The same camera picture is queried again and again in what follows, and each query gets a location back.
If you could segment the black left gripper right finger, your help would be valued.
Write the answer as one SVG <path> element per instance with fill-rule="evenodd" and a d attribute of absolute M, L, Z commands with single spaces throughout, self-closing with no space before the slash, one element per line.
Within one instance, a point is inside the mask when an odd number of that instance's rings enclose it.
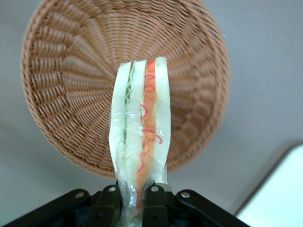
<path fill-rule="evenodd" d="M 143 227 L 174 227 L 175 195 L 169 185 L 152 185 L 144 191 Z"/>

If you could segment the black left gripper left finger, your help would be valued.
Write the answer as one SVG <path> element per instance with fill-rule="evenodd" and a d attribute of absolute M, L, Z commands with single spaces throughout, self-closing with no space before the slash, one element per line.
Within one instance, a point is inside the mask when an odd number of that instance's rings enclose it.
<path fill-rule="evenodd" d="M 110 185 L 96 193 L 85 227 L 115 227 L 120 220 L 122 197 L 118 185 Z"/>

